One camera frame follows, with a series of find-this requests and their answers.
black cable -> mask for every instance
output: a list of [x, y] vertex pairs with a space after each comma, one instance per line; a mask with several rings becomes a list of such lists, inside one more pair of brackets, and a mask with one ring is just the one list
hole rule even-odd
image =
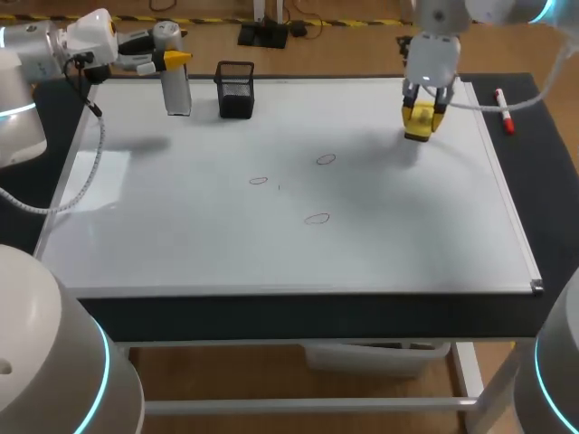
[[177, 0], [173, 0], [173, 3], [167, 7], [161, 7], [157, 9], [153, 6], [153, 0], [148, 0], [148, 9], [152, 12], [166, 12], [170, 9], [173, 9], [175, 6], [177, 6]]
[[313, 37], [311, 37], [311, 38], [306, 38], [306, 39], [309, 39], [309, 40], [312, 41], [312, 40], [314, 40], [314, 39], [319, 38], [319, 37], [321, 36], [322, 32], [324, 32], [324, 20], [322, 20], [322, 17], [321, 17], [319, 14], [315, 13], [315, 12], [304, 12], [304, 11], [302, 11], [301, 9], [299, 9], [298, 5], [296, 5], [296, 0], [291, 0], [291, 3], [293, 4], [293, 7], [295, 7], [296, 10], [297, 10], [300, 14], [302, 14], [302, 15], [315, 16], [315, 17], [317, 17], [317, 18], [319, 19], [319, 32], [318, 32], [318, 34], [317, 34], [316, 36], [313, 36]]
[[71, 63], [74, 63], [74, 68], [76, 68], [76, 70], [79, 72], [79, 85], [80, 85], [82, 80], [81, 73], [82, 70], [84, 69], [84, 63], [87, 60], [88, 59], [84, 59], [79, 56], [70, 57], [70, 59], [68, 59], [64, 63], [64, 66], [62, 67], [62, 73], [64, 74], [64, 79], [66, 80], [67, 83], [69, 83], [69, 86], [71, 86], [72, 90], [74, 90], [74, 93], [79, 97], [82, 103], [85, 106], [87, 106], [97, 118], [101, 118], [102, 111], [100, 110], [99, 106], [97, 106], [94, 102], [91, 102], [87, 97], [85, 97], [81, 92], [81, 88], [77, 88], [76, 86], [74, 86], [74, 83], [71, 80], [71, 76], [69, 75], [69, 66], [71, 65]]
[[283, 22], [284, 24], [287, 24], [291, 21], [291, 12], [290, 9], [286, 6], [286, 2], [283, 2], [283, 10], [288, 13], [288, 19]]

wooden floor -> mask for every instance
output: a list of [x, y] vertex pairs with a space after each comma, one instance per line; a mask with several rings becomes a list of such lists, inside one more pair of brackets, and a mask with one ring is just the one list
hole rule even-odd
[[[299, 14], [288, 7], [292, 18]], [[303, 9], [326, 19], [398, 17], [394, 0], [301, 0]], [[83, 14], [108, 7], [113, 14], [147, 15], [146, 0], [22, 0], [0, 6], [0, 14]], [[163, 16], [252, 16], [251, 0], [180, 0]], [[146, 26], [121, 23], [120, 31]], [[258, 74], [390, 74], [403, 71], [395, 37], [412, 34], [409, 27], [325, 28], [316, 40], [289, 39], [285, 50], [239, 47], [239, 27], [197, 25], [189, 29], [186, 48], [194, 58], [191, 73], [214, 73], [221, 60], [254, 61]], [[472, 26], [461, 37], [461, 72], [531, 72], [542, 83], [562, 38], [537, 26], [493, 28]], [[577, 164], [576, 113], [579, 113], [579, 58], [572, 58], [547, 98], [549, 110]], [[487, 381], [510, 345], [477, 344], [481, 371]], [[297, 397], [450, 396], [453, 372], [445, 362], [434, 363], [417, 380], [395, 381], [334, 373], [313, 373], [299, 347], [181, 348], [137, 350], [132, 360], [143, 380], [148, 400]], [[512, 414], [495, 434], [515, 432]], [[146, 434], [203, 433], [453, 433], [461, 432], [452, 413], [324, 416], [231, 416], [146, 418]]]

aluminum whiteboard frame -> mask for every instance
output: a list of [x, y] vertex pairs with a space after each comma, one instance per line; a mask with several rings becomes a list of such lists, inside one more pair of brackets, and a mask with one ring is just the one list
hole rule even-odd
[[[291, 77], [289, 78], [258, 78], [256, 80], [259, 80], [261, 82], [270, 82], [270, 83], [275, 83], [275, 84], [283, 84], [283, 83], [293, 83], [293, 84], [313, 84], [313, 83], [320, 83], [321, 81], [329, 81], [331, 80], [333, 83], [348, 83], [348, 82], [359, 82], [361, 80], [363, 81], [370, 81], [370, 82], [380, 82], [383, 80], [387, 80], [387, 79], [394, 79], [397, 77], [356, 77], [356, 78], [328, 78], [328, 77], [320, 77], [320, 78], [296, 78], [296, 79], [292, 79]], [[155, 82], [157, 81], [156, 79], [149, 79], [149, 78], [143, 78], [143, 79], [132, 79], [132, 78], [117, 78], [117, 79], [111, 79], [108, 80], [108, 83], [116, 83], [116, 84], [121, 84], [121, 83], [127, 83], [128, 81], [139, 81], [142, 82], [143, 80], [147, 80], [150, 82]], [[190, 84], [206, 84], [208, 81], [211, 81], [210, 79], [206, 79], [206, 78], [201, 78], [201, 79], [192, 79], [190, 80]], [[476, 92], [474, 90], [474, 87], [472, 86], [471, 82], [463, 82], [467, 96], [469, 98], [469, 101], [471, 104], [473, 105], [479, 105], [477, 96], [476, 96]], [[96, 95], [98, 92], [98, 86], [92, 86], [90, 89], [90, 100], [94, 100]], [[74, 138], [72, 140], [71, 143], [71, 148], [69, 151], [69, 154], [67, 156], [66, 162], [64, 164], [64, 167], [62, 169], [62, 174], [61, 177], [59, 179], [59, 182], [57, 184], [57, 187], [55, 189], [54, 192], [54, 196], [52, 197], [52, 202], [51, 202], [51, 207], [54, 206], [58, 206], [61, 203], [62, 200], [62, 195], [64, 193], [65, 187], [69, 181], [69, 176], [71, 173], [71, 169], [72, 166], [74, 165], [74, 161], [75, 161], [75, 157], [77, 154], [77, 151], [79, 150], [80, 146], [81, 146], [81, 140], [82, 140], [82, 136], [84, 134], [84, 131], [86, 129], [87, 126], [87, 122], [89, 120], [89, 117], [92, 116], [90, 110], [85, 107], [82, 111], [81, 114], [81, 119], [79, 121], [79, 125], [76, 129], [76, 132], [74, 134]], [[487, 157], [489, 160], [489, 163], [491, 165], [495, 180], [497, 182], [498, 185], [498, 189], [500, 192], [500, 196], [503, 200], [503, 203], [505, 205], [506, 211], [508, 213], [510, 222], [511, 222], [511, 226], [512, 229], [517, 237], [517, 244], [519, 246], [519, 248], [521, 249], [521, 253], [523, 254], [523, 258], [524, 261], [527, 265], [527, 270], [528, 270], [528, 274], [529, 277], [531, 279], [531, 281], [529, 281], [529, 291], [528, 294], [532, 294], [534, 292], [534, 288], [533, 288], [533, 282], [534, 281], [541, 281], [541, 275], [540, 272], [538, 270], [538, 267], [536, 265], [532, 250], [530, 249], [530, 246], [528, 244], [527, 241], [527, 236], [525, 234], [525, 231], [522, 227], [521, 221], [518, 217], [518, 213], [517, 213], [517, 208], [515, 206], [515, 204], [513, 203], [512, 200], [512, 196], [510, 194], [510, 191], [508, 189], [507, 186], [507, 182], [505, 179], [505, 176], [502, 172], [502, 169], [500, 167], [500, 162], [498, 161], [498, 157], [497, 154], [495, 152], [494, 146], [492, 144], [492, 139], [490, 137], [489, 131], [487, 129], [487, 125], [486, 122], [484, 120], [484, 117], [482, 115], [482, 113], [480, 111], [475, 111], [475, 118], [476, 118], [476, 122], [477, 125], [479, 127], [479, 133], [481, 136], [481, 139], [483, 141], [483, 144], [485, 146], [485, 150], [487, 153]], [[42, 261], [42, 255], [44, 252], [44, 249], [46, 247], [47, 241], [50, 237], [50, 228], [53, 226], [54, 223], [54, 215], [49, 215], [45, 221], [44, 221], [44, 225], [43, 225], [43, 230], [41, 232], [40, 235], [40, 239], [37, 243], [36, 249], [34, 251], [34, 256]], [[242, 296], [242, 297], [250, 297], [253, 295], [267, 295], [267, 296], [277, 296], [277, 295], [315, 295], [315, 294], [328, 294], [331, 293], [331, 291], [327, 290], [326, 288], [316, 288], [316, 287], [307, 287], [307, 288], [302, 288], [301, 290], [292, 290], [288, 289], [284, 289], [284, 286], [277, 286], [275, 288], [258, 288], [258, 290], [255, 290], [253, 292], [251, 292], [248, 288], [248, 290], [244, 290], [244, 291], [237, 291], [235, 293], [230, 293], [230, 292], [217, 292], [215, 293], [215, 290], [217, 289], [221, 289], [221, 287], [219, 286], [210, 286], [210, 287], [206, 287], [206, 288], [199, 288], [197, 287], [195, 290], [194, 294], [183, 294], [183, 290], [179, 290], [181, 287], [172, 287], [172, 286], [167, 286], [166, 287], [166, 292], [167, 292], [167, 296], [150, 296], [150, 295], [135, 295], [135, 296], [131, 296], [131, 297], [205, 297], [205, 296], [212, 296], [212, 297], [229, 297], [229, 296]], [[98, 288], [83, 288], [82, 291], [83, 292], [90, 292], [93, 289], [98, 289]], [[409, 290], [396, 290], [395, 288], [390, 288], [386, 291], [384, 291], [383, 288], [348, 288], [346, 286], [343, 287], [343, 290], [338, 291], [337, 294], [342, 295], [342, 294], [386, 294], [386, 295], [395, 295], [395, 294], [409, 294], [409, 293], [416, 293], [416, 294], [427, 294], [424, 293], [422, 291], [409, 291]], [[520, 294], [520, 290], [517, 291], [510, 291], [507, 288], [484, 288], [484, 290], [481, 289], [481, 291], [470, 291], [471, 294]], [[438, 292], [433, 292], [433, 294], [453, 294], [452, 291], [438, 291]], [[108, 296], [105, 297], [91, 297], [91, 296], [81, 296], [80, 298], [95, 298], [95, 299], [99, 299], [99, 298], [111, 298]]]

cable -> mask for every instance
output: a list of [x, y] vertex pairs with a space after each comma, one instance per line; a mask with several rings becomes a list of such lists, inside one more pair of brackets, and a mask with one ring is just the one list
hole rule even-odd
[[288, 19], [284, 21], [284, 24], [288, 24], [291, 21], [291, 12], [290, 9], [286, 6], [286, 2], [283, 2], [283, 10], [288, 13]]
[[86, 183], [84, 183], [84, 185], [82, 186], [81, 190], [76, 195], [76, 197], [74, 197], [68, 203], [61, 205], [61, 206], [57, 206], [55, 208], [36, 208], [35, 206], [27, 205], [26, 203], [20, 202], [14, 196], [12, 196], [10, 193], [8, 193], [4, 188], [0, 188], [0, 196], [4, 197], [9, 203], [11, 203], [12, 205], [14, 205], [17, 208], [20, 208], [23, 211], [31, 212], [32, 214], [42, 214], [42, 215], [55, 214], [57, 212], [69, 210], [74, 205], [76, 205], [78, 202], [80, 202], [82, 197], [84, 197], [86, 192], [89, 190], [90, 185], [92, 184], [92, 181], [94, 180], [94, 176], [97, 173], [97, 169], [99, 168], [100, 158], [102, 156], [102, 146], [103, 146], [104, 141], [105, 141], [105, 122], [104, 122], [103, 118], [98, 118], [98, 120], [99, 120], [99, 127], [100, 127], [100, 140], [99, 140], [99, 145], [97, 146], [96, 155], [94, 157], [94, 163], [92, 165], [92, 169], [90, 170], [90, 174], [89, 174], [89, 177], [87, 178]]
[[92, 168], [90, 170], [89, 177], [87, 178], [86, 182], [82, 186], [79, 193], [74, 198], [72, 198], [68, 203], [66, 203], [64, 205], [60, 205], [60, 206], [57, 206], [54, 208], [36, 208], [35, 206], [31, 206], [31, 205], [28, 205], [26, 203], [19, 201], [14, 196], [12, 196], [10, 193], [8, 193], [4, 188], [0, 188], [0, 197], [4, 197], [9, 203], [14, 205], [15, 207], [20, 208], [21, 210], [26, 211], [26, 212], [31, 212], [33, 214], [41, 214], [41, 215], [55, 214], [57, 212], [69, 210], [70, 208], [75, 206], [78, 202], [81, 201], [81, 199], [84, 197], [86, 192], [89, 190], [90, 185], [92, 184], [92, 181], [94, 180], [94, 177], [97, 174], [97, 170], [99, 169], [100, 158], [102, 157], [102, 147], [105, 143], [105, 121], [102, 118], [102, 111], [100, 111], [100, 108], [96, 104], [90, 102], [72, 84], [72, 81], [71, 81], [70, 77], [68, 76], [68, 72], [66, 71], [66, 69], [68, 68], [69, 64], [72, 61], [75, 61], [75, 64], [78, 61], [79, 62], [78, 64], [80, 66], [79, 71], [82, 69], [81, 65], [82, 65], [83, 61], [79, 61], [78, 59], [69, 59], [65, 62], [64, 67], [63, 67], [64, 78], [72, 86], [72, 88], [75, 90], [75, 93], [81, 98], [82, 102], [90, 109], [90, 111], [95, 115], [95, 117], [99, 121], [99, 129], [100, 129], [99, 144], [97, 145], [96, 155], [94, 157], [94, 163], [92, 164]]
[[175, 6], [177, 6], [177, 0], [173, 0], [173, 3], [167, 7], [161, 7], [157, 9], [153, 6], [153, 0], [148, 0], [148, 9], [151, 12], [166, 12], [173, 9]]
[[[538, 95], [536, 95], [532, 99], [528, 99], [527, 101], [519, 102], [517, 104], [509, 105], [509, 106], [506, 106], [504, 108], [498, 107], [498, 106], [471, 106], [468, 104], [460, 104], [460, 103], [456, 103], [456, 102], [450, 102], [448, 105], [450, 107], [455, 107], [457, 109], [482, 111], [482, 112], [487, 112], [487, 113], [500, 113], [502, 111], [516, 111], [516, 110], [529, 108], [545, 98], [545, 96], [549, 93], [549, 91], [551, 90], [551, 88], [555, 84], [555, 81], [556, 81], [557, 77], [559, 76], [559, 73], [563, 69], [563, 65], [565, 64], [565, 61], [569, 57], [571, 57], [571, 55], [574, 52], [575, 52], [575, 47], [569, 42], [565, 43], [561, 47], [561, 50], [559, 50], [559, 53], [557, 54], [555, 62], [553, 63], [553, 68], [551, 69], [551, 71], [549, 72], [549, 75], [547, 76], [547, 78], [545, 80], [545, 84], [543, 85], [543, 89], [540, 91], [540, 93]], [[428, 93], [430, 96], [436, 98], [436, 93], [433, 90], [430, 90], [427, 88], [424, 88], [424, 90], [426, 90], [426, 93]]]
[[319, 19], [319, 32], [318, 32], [318, 34], [316, 36], [311, 37], [311, 38], [305, 38], [305, 39], [309, 39], [309, 40], [313, 41], [314, 39], [319, 38], [321, 36], [322, 32], [324, 32], [324, 20], [322, 20], [322, 17], [319, 14], [316, 14], [315, 12], [302, 11], [301, 9], [299, 9], [298, 5], [296, 5], [296, 0], [291, 0], [291, 4], [300, 14], [315, 16]]

black stand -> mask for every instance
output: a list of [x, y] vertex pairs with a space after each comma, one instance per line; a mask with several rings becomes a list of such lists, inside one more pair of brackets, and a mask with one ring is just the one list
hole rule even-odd
[[286, 48], [289, 28], [265, 18], [263, 23], [242, 24], [237, 38], [238, 45], [264, 48]]

